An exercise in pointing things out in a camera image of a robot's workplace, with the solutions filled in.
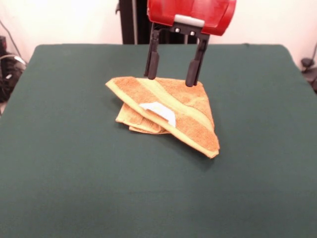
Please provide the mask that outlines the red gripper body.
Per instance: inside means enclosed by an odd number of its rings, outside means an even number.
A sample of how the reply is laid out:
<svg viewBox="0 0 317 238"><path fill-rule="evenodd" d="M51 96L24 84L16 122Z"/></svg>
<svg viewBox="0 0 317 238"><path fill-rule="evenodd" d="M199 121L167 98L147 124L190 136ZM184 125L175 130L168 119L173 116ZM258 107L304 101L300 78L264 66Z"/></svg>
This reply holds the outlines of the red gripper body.
<svg viewBox="0 0 317 238"><path fill-rule="evenodd" d="M149 0L151 22L165 26L182 23L201 28L203 34L222 36L236 7L235 0Z"/></svg>

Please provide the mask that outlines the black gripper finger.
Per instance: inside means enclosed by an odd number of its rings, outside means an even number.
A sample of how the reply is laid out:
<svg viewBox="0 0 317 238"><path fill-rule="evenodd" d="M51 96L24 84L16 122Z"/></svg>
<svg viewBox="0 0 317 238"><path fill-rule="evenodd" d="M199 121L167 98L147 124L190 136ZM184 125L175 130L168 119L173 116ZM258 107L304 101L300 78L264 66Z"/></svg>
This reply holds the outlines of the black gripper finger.
<svg viewBox="0 0 317 238"><path fill-rule="evenodd" d="M195 57L191 60L186 76L185 84L187 87L196 86L199 79L200 69L202 66L203 58L208 47L210 36L202 33L202 29L196 26L187 26L187 33L199 39L196 49Z"/></svg>
<svg viewBox="0 0 317 238"><path fill-rule="evenodd" d="M159 65L159 44L183 44L184 36L182 35L181 23L174 23L172 26L158 23L152 24L149 52L144 76L148 79L155 79Z"/></svg>

